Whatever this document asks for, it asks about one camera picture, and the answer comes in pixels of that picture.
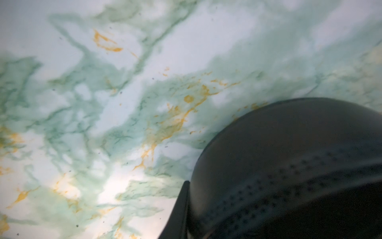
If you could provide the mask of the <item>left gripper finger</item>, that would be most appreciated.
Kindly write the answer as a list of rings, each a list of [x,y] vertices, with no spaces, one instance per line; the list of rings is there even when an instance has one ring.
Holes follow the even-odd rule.
[[[185,181],[165,228],[158,239],[187,239],[190,181]]]

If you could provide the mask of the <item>long black leather belt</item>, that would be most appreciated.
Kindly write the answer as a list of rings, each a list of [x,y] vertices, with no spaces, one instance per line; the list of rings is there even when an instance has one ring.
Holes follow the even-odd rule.
[[[382,116],[302,98],[247,113],[198,159],[195,239],[376,239],[382,235]]]

